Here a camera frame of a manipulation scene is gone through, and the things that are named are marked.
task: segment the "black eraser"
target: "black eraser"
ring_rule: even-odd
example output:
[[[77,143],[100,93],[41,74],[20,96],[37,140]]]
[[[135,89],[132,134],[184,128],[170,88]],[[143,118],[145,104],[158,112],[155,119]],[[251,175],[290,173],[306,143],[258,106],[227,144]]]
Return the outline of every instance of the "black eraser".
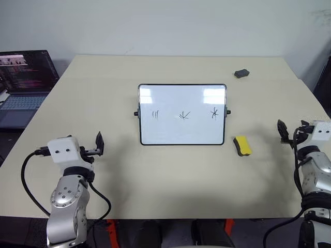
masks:
[[[235,71],[234,72],[234,75],[237,77],[237,78],[241,78],[241,77],[244,77],[244,76],[248,76],[249,75],[249,71],[246,70],[246,69],[243,69],[243,70],[240,70],[240,71]]]

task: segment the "tabletop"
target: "tabletop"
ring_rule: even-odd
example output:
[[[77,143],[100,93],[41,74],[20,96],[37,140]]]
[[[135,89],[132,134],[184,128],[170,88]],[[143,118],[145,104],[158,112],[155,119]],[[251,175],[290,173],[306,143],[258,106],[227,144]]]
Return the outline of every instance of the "tabletop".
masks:
[[[237,79],[236,70],[248,77]],[[226,84],[225,143],[221,146],[143,146],[139,84]],[[0,215],[46,217],[26,195],[25,157],[49,140],[75,136],[104,155],[95,157],[94,186],[112,202],[108,219],[276,218],[296,215],[300,195],[294,156],[280,143],[277,120],[292,133],[300,120],[329,120],[306,85],[282,58],[76,56],[0,168]],[[253,151],[239,157],[233,137],[245,135]],[[322,148],[331,156],[331,145]],[[34,196],[50,210],[60,178],[51,157],[33,157],[26,169]],[[106,203],[90,191],[87,217]]]

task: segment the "whiteboard black frame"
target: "whiteboard black frame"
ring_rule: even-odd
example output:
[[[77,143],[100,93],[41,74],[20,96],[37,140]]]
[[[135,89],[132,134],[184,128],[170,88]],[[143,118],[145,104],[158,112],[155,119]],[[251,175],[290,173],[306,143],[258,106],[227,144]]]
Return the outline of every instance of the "whiteboard black frame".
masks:
[[[142,85],[219,85],[224,86],[225,88],[225,97],[224,97],[224,120],[223,120],[223,141],[220,144],[144,144],[142,143],[141,136],[141,118],[140,118],[140,86]],[[225,142],[225,118],[227,116],[227,91],[228,88],[225,84],[139,84],[138,85],[138,119],[139,119],[139,137],[140,144],[143,146],[221,146]]]

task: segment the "small whiteboard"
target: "small whiteboard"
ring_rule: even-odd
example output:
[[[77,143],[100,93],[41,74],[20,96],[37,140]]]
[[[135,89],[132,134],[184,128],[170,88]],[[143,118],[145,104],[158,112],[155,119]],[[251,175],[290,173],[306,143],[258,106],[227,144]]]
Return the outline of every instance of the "small whiteboard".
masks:
[[[226,94],[224,84],[139,85],[141,144],[222,145]]]

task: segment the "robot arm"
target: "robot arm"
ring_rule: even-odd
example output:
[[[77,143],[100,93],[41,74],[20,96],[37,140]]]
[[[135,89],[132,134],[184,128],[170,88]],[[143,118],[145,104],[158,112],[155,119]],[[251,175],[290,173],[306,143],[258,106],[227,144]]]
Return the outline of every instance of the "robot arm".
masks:
[[[322,145],[331,137],[331,122],[315,121],[302,126],[289,140],[286,125],[278,121],[278,131],[283,143],[297,150],[302,180],[302,208],[305,220],[300,228],[299,247],[331,247],[331,162],[320,152]]]
[[[47,147],[35,151],[35,154],[52,156],[63,174],[50,199],[52,211],[47,221],[48,247],[81,246],[86,241],[87,188],[94,180],[94,158],[90,156],[103,155],[104,143],[100,132],[96,144],[96,149],[85,150],[70,135],[49,141]]]

